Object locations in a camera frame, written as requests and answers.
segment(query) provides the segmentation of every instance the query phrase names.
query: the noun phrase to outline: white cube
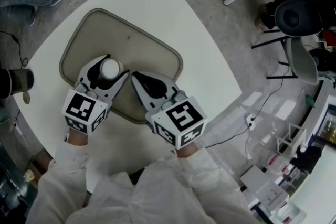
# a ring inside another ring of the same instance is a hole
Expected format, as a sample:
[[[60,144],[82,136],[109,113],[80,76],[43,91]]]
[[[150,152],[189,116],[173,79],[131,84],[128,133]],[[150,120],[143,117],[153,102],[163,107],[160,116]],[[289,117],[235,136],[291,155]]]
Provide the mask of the white cube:
[[[207,116],[193,97],[152,116],[154,133],[177,149],[200,137],[206,123]]]
[[[62,114],[70,128],[90,135],[107,117],[107,106],[104,102],[70,89]]]

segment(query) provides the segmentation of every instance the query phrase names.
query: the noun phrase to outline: gray floor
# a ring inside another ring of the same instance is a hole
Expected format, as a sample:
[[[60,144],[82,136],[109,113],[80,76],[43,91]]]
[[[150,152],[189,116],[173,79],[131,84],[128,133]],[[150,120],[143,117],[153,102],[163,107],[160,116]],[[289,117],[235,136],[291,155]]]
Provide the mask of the gray floor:
[[[22,54],[31,58],[48,35],[85,1],[63,0],[55,7],[41,7],[38,10],[35,24],[31,27],[23,27],[1,18],[0,30],[15,33],[22,44]],[[262,35],[254,26],[254,21],[258,15],[258,7],[270,0],[237,0],[227,7],[222,4],[222,0],[186,1],[217,43],[243,92],[241,97],[208,125],[207,134],[199,143],[209,145],[229,138],[239,131],[242,132],[246,128],[244,117],[240,115],[235,118],[233,114],[237,110],[255,114],[266,97],[281,85],[281,81],[269,81],[266,80],[266,76],[272,73],[284,74],[287,67],[278,67],[278,61],[285,60],[280,43],[251,50],[251,46],[256,42],[274,38],[273,34]],[[18,68],[18,48],[16,44],[3,35],[0,36],[0,43],[2,67]],[[260,113],[257,128],[247,143],[249,132],[228,143],[213,147],[210,150],[211,153],[222,165],[230,169],[236,178],[251,163],[255,162],[262,165],[264,160],[261,157],[265,157],[268,151],[265,147],[260,146],[259,141],[268,133],[284,131],[284,121],[279,120],[274,115],[286,100],[297,102],[295,111],[291,113],[288,120],[293,123],[299,122],[307,109],[304,102],[305,94],[313,93],[316,90],[315,87],[306,86],[298,80],[284,81],[281,90],[268,101],[267,111]],[[243,106],[242,102],[254,91],[262,93],[256,105],[252,107]],[[9,114],[16,116],[18,108],[14,99],[11,97],[4,103]],[[30,155],[36,154],[41,149],[41,145],[21,115],[18,124],[24,132]],[[17,132],[8,131],[9,127],[10,123],[0,125],[0,139],[19,168],[23,169],[28,161],[26,145]],[[248,163],[246,163],[245,152],[252,158]]]

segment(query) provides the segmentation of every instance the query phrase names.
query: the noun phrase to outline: person's arm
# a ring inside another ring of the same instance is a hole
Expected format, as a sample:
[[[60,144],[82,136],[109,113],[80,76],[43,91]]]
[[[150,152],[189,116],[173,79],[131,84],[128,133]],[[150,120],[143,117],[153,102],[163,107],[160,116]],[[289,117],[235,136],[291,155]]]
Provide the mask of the person's arm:
[[[196,197],[216,223],[259,223],[238,184],[216,165],[206,149],[197,150],[195,143],[191,143],[176,152]]]
[[[38,194],[26,223],[59,224],[82,208],[86,197],[88,136],[71,130],[62,142],[48,171],[38,182]]]

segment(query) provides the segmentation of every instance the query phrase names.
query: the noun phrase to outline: beige tray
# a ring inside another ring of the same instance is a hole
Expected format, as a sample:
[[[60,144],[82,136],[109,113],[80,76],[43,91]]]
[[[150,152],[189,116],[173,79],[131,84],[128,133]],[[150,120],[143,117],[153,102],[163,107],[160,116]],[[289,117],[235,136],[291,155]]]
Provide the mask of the beige tray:
[[[59,63],[59,72],[74,86],[81,68],[105,54],[123,63],[125,70],[156,72],[174,81],[183,69],[183,60],[177,51],[124,19],[97,8],[84,16],[71,37]],[[113,99],[111,110],[133,123],[146,123],[146,111],[130,77]]]

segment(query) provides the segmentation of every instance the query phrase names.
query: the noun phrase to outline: power cord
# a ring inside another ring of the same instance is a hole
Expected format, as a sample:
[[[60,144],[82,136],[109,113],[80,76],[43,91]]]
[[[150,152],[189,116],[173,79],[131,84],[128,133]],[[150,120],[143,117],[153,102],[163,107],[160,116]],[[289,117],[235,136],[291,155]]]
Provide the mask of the power cord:
[[[15,35],[13,35],[13,34],[10,34],[10,33],[6,32],[6,31],[0,31],[0,33],[4,33],[4,34],[7,34],[7,35],[11,36],[12,40],[14,40],[14,42],[19,45],[19,57],[20,57],[20,62],[21,62],[21,67],[20,68],[22,69],[22,67],[26,67],[28,65],[29,59],[27,57],[25,57],[22,60],[22,57],[21,57],[21,45],[20,45],[20,42],[17,39],[17,37]]]
[[[219,144],[223,144],[223,143],[225,143],[225,142],[227,142],[227,141],[230,141],[231,139],[233,139],[233,138],[235,138],[235,137],[237,137],[237,136],[239,136],[239,135],[244,134],[244,133],[245,133],[251,126],[252,126],[252,123],[250,123],[250,124],[248,125],[248,127],[245,129],[245,131],[243,131],[242,133],[240,133],[240,134],[236,134],[236,135],[232,136],[231,138],[229,138],[229,139],[227,139],[227,140],[224,140],[224,141],[222,141],[222,142],[213,144],[213,145],[211,145],[211,146],[207,146],[207,147],[205,147],[205,148],[209,148],[209,147],[212,147],[212,146],[215,146],[215,145],[219,145]]]
[[[287,72],[284,74],[284,76],[287,75],[288,72],[289,72],[289,67],[288,67]],[[266,102],[268,101],[268,99],[269,99],[274,93],[276,93],[277,91],[280,91],[280,89],[282,88],[283,80],[284,80],[284,78],[282,78],[280,88],[279,88],[278,90],[275,90],[274,92],[272,92],[272,93],[267,97],[267,99],[265,100],[265,102],[262,104],[260,110],[258,111],[257,115],[256,115],[254,118],[251,119],[252,121],[254,121],[254,120],[257,118],[257,116],[258,116],[259,113],[261,112],[262,108],[264,107],[264,105],[266,104]]]

